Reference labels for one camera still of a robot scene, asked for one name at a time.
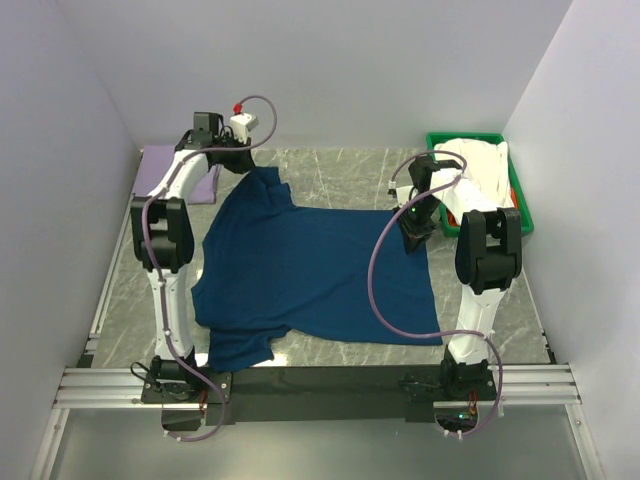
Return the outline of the blue t shirt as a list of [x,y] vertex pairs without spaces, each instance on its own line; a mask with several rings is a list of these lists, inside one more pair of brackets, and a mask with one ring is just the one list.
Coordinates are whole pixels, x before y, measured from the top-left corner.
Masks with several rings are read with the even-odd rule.
[[391,213],[297,206],[274,167],[221,205],[192,290],[209,365],[235,372],[273,356],[292,330],[341,342],[436,345],[425,251],[407,254]]

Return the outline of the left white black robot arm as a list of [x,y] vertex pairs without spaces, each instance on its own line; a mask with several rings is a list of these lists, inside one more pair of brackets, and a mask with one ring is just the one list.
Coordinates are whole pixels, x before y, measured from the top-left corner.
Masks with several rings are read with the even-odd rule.
[[220,388],[197,367],[186,306],[186,274],[195,252],[187,201],[208,174],[222,167],[242,174],[255,167],[249,132],[255,115],[234,106],[228,121],[212,112],[196,112],[193,128],[174,148],[158,185],[135,196],[130,218],[134,255],[151,285],[156,325],[155,356],[145,386],[179,402]]

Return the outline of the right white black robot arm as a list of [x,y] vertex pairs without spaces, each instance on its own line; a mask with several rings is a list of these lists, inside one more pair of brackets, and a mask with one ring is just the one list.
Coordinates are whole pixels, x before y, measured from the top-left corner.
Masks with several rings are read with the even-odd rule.
[[445,206],[460,226],[455,271],[462,284],[454,334],[440,365],[439,387],[460,399],[492,385],[488,372],[489,346],[500,302],[522,269],[521,216],[503,207],[461,176],[455,159],[419,155],[409,165],[412,184],[389,187],[403,211],[398,224],[405,252],[413,253],[435,229],[432,215]]

